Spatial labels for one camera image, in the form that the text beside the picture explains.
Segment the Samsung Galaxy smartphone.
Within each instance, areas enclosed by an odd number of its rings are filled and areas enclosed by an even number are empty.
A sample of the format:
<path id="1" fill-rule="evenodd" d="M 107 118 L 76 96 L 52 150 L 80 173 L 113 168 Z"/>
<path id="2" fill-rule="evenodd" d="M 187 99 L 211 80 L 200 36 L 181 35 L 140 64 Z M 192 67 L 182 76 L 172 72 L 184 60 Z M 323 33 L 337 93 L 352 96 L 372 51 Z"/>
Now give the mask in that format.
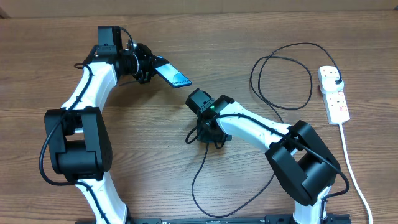
<path id="1" fill-rule="evenodd" d="M 167 63 L 156 68 L 156 72 L 172 87 L 181 88 L 190 86 L 192 82 L 173 65 Z"/>

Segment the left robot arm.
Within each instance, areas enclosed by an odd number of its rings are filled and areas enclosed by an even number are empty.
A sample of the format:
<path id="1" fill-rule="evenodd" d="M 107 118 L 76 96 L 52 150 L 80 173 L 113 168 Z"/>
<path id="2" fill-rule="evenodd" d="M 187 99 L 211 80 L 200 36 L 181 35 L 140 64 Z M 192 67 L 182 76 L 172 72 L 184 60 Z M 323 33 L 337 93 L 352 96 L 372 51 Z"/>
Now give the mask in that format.
<path id="1" fill-rule="evenodd" d="M 95 223 L 132 223 L 110 176 L 111 141 L 102 117 L 111 90 L 125 75 L 140 84 L 156 74 L 156 57 L 144 44 L 129 41 L 123 47 L 119 26 L 99 26 L 98 44 L 75 66 L 83 76 L 61 108 L 44 116 L 46 139 L 39 156 L 39 172 L 55 186 L 74 185 L 95 214 Z"/>

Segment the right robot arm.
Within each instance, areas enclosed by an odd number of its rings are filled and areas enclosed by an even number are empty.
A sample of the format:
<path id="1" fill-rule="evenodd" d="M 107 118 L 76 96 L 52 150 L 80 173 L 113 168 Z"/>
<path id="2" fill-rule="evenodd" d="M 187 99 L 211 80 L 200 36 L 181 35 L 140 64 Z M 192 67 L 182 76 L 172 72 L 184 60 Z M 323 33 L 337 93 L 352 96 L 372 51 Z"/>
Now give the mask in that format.
<path id="1" fill-rule="evenodd" d="M 341 167 L 335 156 L 306 122 L 294 125 L 263 118 L 222 95 L 212 98 L 197 88 L 185 104 L 196 114 L 197 125 L 186 137 L 220 149 L 237 136 L 260 149 L 285 192 L 294 200 L 295 223 L 325 223 L 326 202 Z"/>

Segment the white charger adapter plug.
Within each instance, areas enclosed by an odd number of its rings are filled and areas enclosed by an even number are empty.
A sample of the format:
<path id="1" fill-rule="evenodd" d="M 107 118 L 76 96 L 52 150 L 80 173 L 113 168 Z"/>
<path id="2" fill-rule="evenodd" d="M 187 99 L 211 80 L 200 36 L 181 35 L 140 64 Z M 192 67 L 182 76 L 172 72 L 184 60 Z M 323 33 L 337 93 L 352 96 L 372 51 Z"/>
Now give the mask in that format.
<path id="1" fill-rule="evenodd" d="M 320 91 L 323 94 L 341 91 L 344 86 L 344 81 L 340 81 L 338 77 L 321 77 L 320 79 Z"/>

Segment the white power strip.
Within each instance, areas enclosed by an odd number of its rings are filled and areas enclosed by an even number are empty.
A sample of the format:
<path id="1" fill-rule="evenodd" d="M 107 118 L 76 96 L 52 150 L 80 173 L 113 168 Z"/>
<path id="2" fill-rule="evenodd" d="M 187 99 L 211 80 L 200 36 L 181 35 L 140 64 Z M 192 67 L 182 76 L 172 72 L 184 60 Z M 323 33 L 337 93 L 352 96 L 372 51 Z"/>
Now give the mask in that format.
<path id="1" fill-rule="evenodd" d="M 321 77 L 338 77 L 340 79 L 340 73 L 338 69 L 333 66 L 322 66 L 318 69 L 317 73 L 319 84 Z M 329 124 L 339 125 L 350 120 L 343 89 L 333 93 L 322 94 L 322 96 Z"/>

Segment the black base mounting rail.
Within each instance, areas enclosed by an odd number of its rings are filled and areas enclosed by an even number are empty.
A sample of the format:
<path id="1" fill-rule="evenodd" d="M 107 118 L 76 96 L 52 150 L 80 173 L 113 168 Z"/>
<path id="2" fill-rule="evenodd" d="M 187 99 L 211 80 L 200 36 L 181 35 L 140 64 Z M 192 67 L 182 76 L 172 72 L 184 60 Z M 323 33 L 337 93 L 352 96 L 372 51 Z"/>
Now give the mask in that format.
<path id="1" fill-rule="evenodd" d="M 76 224 L 94 224 L 95 221 L 78 221 Z M 134 219 L 135 224 L 289 224 L 296 223 L 292 215 L 266 215 L 261 218 L 254 217 L 240 217 L 240 218 L 220 218 L 220 219 L 206 219 L 206 218 L 190 218 L 190 219 L 174 219 L 162 220 L 160 218 L 143 218 Z M 334 215 L 327 214 L 326 224 L 351 224 L 349 215 Z"/>

